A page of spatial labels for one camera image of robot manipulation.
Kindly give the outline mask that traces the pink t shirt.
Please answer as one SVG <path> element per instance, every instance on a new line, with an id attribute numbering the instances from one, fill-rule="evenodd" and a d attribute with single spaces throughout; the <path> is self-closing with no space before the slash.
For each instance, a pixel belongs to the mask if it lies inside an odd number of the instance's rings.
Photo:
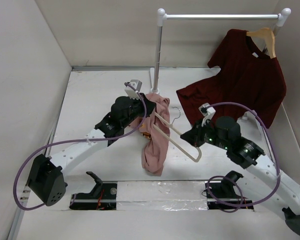
<path id="1" fill-rule="evenodd" d="M 170 99 L 156 93 L 148 93 L 146 98 L 156 103 L 154 111 L 143 121 L 143 124 L 140 124 L 142 118 L 138 117 L 129 126 L 131 128 L 139 126 L 139 132 L 148 139 L 141 152 L 142 168 L 154 176 L 161 176 L 167 157 L 169 140 L 156 130 L 155 127 L 158 127 L 168 136 L 170 135 L 170 129 L 155 114 L 159 114 L 164 120 L 169 122 Z"/>

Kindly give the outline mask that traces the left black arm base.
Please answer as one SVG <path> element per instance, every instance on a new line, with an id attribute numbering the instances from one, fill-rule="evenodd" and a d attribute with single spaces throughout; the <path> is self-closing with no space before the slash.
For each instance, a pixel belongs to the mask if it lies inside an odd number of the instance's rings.
<path id="1" fill-rule="evenodd" d="M 112 211 L 117 209 L 117 181 L 102 181 L 92 171 L 87 175 L 93 178 L 95 185 L 90 192 L 79 192 L 71 196 L 69 208 L 74 211 Z"/>

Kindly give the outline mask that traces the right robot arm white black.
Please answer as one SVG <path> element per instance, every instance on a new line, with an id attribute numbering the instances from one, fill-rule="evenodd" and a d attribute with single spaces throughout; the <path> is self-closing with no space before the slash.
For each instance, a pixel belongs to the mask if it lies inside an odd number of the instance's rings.
<path id="1" fill-rule="evenodd" d="M 300 236 L 300 185 L 280 170 L 257 144 L 242 137 L 240 125 L 233 118 L 222 116 L 216 123 L 198 122 L 180 137 L 194 147 L 210 144 L 226 150 L 233 163 L 272 189 L 266 196 L 258 187 L 253 187 L 248 198 L 254 200 L 262 196 L 254 203 L 263 204 L 280 216 Z"/>

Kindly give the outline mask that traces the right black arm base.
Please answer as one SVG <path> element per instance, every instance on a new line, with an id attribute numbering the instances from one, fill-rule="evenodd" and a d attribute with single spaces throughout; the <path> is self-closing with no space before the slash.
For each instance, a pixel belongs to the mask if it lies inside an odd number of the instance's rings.
<path id="1" fill-rule="evenodd" d="M 208 192 L 208 189 L 215 195 L 218 199 L 225 201 L 229 204 L 239 205 L 241 202 L 240 193 L 235 192 L 235 185 L 224 178 L 213 178 L 207 187 L 207 183 L 205 183 L 206 189 L 201 192 L 203 197 L 207 199 L 207 208 L 208 210 L 220 210 L 225 213 L 233 213 L 236 212 L 236 208 L 233 206 L 228 206 L 226 204 L 220 203 L 215 200 Z"/>

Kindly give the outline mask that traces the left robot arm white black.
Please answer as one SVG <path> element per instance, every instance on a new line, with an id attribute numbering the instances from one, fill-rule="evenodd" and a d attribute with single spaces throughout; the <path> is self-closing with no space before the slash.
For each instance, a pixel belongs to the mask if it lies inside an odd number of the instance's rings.
<path id="1" fill-rule="evenodd" d="M 27 184 L 47 207 L 56 204 L 66 193 L 64 177 L 97 151 L 127 136 L 125 128 L 137 118 L 147 118 L 156 103 L 142 93 L 141 99 L 118 97 L 110 112 L 83 139 L 62 151 L 46 157 L 38 155 L 32 163 Z"/>

